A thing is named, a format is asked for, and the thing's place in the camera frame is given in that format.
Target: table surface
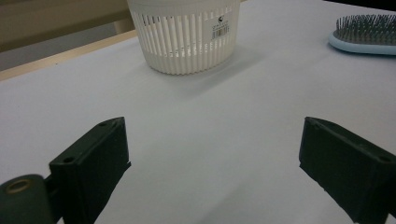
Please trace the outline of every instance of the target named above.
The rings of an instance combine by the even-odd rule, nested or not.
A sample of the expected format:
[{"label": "table surface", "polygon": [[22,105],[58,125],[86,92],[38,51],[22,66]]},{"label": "table surface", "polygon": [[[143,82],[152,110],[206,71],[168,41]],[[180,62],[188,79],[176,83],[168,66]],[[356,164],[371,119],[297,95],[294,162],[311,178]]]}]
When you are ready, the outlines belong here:
[{"label": "table surface", "polygon": [[125,117],[132,168],[96,223],[352,223],[303,170],[304,118],[396,153],[396,58],[329,46],[335,21],[387,11],[249,0],[235,51],[203,73],[150,69],[137,38],[0,82],[0,182]]}]

